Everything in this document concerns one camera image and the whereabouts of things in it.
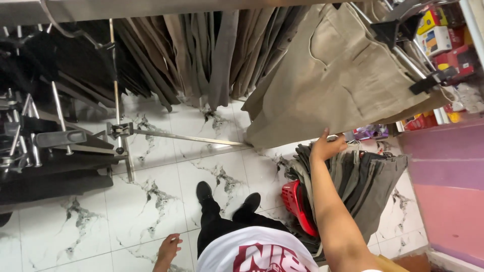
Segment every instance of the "hand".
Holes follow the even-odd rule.
[[[180,234],[170,234],[161,243],[160,249],[158,250],[158,259],[154,265],[153,272],[166,272],[170,268],[171,261],[177,255],[177,251],[182,248],[178,247],[178,244],[183,242],[180,240]]]
[[[319,140],[313,144],[310,155],[311,161],[315,159],[326,161],[348,147],[348,144],[345,142],[345,135],[343,133],[337,134],[338,139],[333,142],[327,141],[329,134],[329,128],[325,128],[321,138],[319,138]]]

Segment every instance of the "person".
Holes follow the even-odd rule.
[[[378,272],[374,256],[341,201],[325,160],[348,146],[342,134],[328,142],[329,130],[314,143],[310,155],[316,222],[332,272]],[[202,206],[197,272],[315,272],[309,251],[279,221],[255,213],[260,194],[247,197],[232,221],[220,217],[220,206],[209,185],[201,181],[197,198]],[[178,234],[163,241],[153,272],[166,272],[180,250]]]

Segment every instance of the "marble tile floor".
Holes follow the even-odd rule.
[[[125,120],[143,130],[242,141],[243,129],[250,124],[238,101],[216,113],[185,102],[169,114],[155,100],[124,97],[123,103]],[[78,115],[83,119],[78,125],[93,132],[112,119],[86,109]],[[258,213],[283,222],[290,218],[279,196],[288,180],[278,166],[292,158],[298,143],[256,151],[149,136],[132,136],[128,142],[135,181],[129,182],[125,167],[119,165],[111,188],[14,212],[0,228],[1,272],[149,272],[170,233],[181,233],[183,239],[171,270],[193,272],[201,216],[195,186],[201,180],[211,185],[224,218],[231,218],[253,192],[262,195]],[[400,153],[396,141],[367,141],[361,147]],[[394,258],[427,244],[405,172],[368,248]]]

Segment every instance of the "white t-shirt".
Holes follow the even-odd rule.
[[[294,235],[246,227],[212,241],[198,259],[197,272],[318,272],[318,266]]]

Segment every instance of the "t-shirt graphic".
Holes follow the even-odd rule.
[[[294,251],[275,244],[239,246],[233,267],[234,272],[310,272]]]

